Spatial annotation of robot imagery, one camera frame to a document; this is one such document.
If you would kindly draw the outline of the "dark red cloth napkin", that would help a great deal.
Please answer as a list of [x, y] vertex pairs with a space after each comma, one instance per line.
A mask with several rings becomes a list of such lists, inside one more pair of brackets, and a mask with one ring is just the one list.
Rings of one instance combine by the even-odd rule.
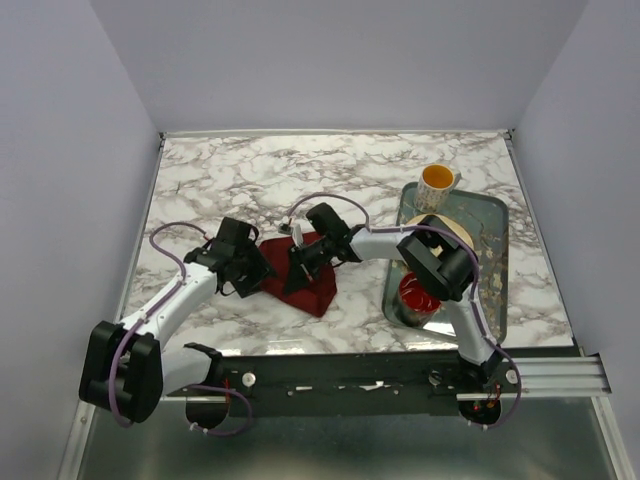
[[261, 283], [261, 289], [287, 305], [320, 318], [337, 293], [334, 269], [331, 265], [323, 266], [310, 286], [286, 295], [284, 287], [290, 267], [288, 250], [293, 245], [290, 237], [264, 240], [259, 245], [260, 252], [276, 272], [275, 277], [268, 277]]

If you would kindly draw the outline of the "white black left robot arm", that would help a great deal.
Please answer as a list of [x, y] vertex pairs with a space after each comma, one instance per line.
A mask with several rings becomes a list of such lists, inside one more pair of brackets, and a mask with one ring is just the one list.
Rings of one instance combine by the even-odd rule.
[[141, 308], [118, 323], [100, 322], [90, 334], [79, 397], [110, 411], [123, 427], [145, 421], [164, 395], [183, 388], [209, 395], [225, 387], [218, 350], [194, 342], [174, 352], [164, 348], [225, 284], [245, 298], [275, 274], [253, 239], [213, 238], [178, 266], [171, 281]]

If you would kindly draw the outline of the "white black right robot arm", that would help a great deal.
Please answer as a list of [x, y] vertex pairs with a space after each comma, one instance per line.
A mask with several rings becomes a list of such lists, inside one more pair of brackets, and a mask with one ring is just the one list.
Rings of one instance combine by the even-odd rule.
[[290, 295], [311, 286], [318, 271], [337, 258], [343, 262], [385, 259], [402, 261], [426, 293], [445, 303], [457, 338], [460, 379], [480, 392], [496, 380], [503, 360], [484, 312], [475, 298], [479, 263], [473, 249], [437, 218], [414, 225], [350, 228], [339, 218], [320, 221], [321, 238], [303, 242], [300, 227], [287, 221], [279, 231], [288, 234], [289, 267], [283, 292]]

